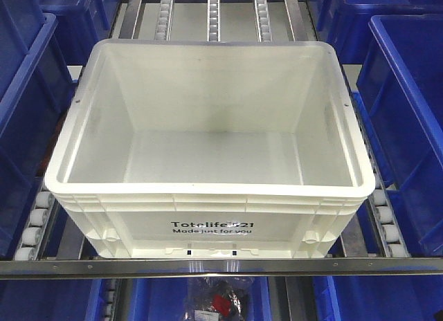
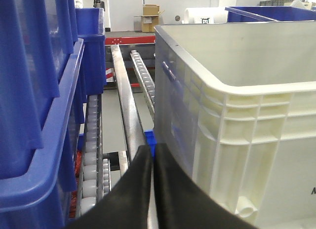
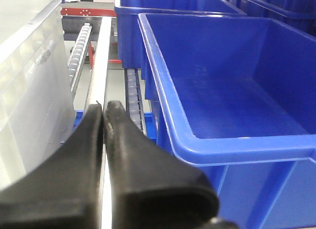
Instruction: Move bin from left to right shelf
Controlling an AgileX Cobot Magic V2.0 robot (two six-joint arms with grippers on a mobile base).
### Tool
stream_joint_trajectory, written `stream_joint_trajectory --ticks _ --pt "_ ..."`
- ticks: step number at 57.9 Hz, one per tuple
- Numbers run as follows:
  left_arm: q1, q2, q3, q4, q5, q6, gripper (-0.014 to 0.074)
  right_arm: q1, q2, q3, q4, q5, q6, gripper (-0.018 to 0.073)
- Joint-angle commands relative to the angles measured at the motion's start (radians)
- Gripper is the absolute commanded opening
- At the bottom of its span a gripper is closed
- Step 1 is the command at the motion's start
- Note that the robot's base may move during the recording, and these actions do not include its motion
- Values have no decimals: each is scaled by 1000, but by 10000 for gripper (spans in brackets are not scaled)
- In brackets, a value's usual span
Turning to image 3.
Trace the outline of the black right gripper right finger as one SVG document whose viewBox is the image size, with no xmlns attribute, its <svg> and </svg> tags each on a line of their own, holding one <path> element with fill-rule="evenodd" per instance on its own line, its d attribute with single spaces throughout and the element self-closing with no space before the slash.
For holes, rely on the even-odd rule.
<svg viewBox="0 0 316 229">
<path fill-rule="evenodd" d="M 157 146 L 121 102 L 105 113 L 115 229 L 210 229 L 219 199 L 204 172 Z"/>
</svg>

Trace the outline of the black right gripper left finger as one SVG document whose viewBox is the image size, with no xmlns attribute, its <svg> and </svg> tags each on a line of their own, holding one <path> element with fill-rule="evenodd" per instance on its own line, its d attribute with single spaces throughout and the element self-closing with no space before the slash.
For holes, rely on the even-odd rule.
<svg viewBox="0 0 316 229">
<path fill-rule="evenodd" d="M 93 104 L 51 157 L 1 191 L 1 228 L 98 228 L 102 145 L 102 107 Z"/>
</svg>

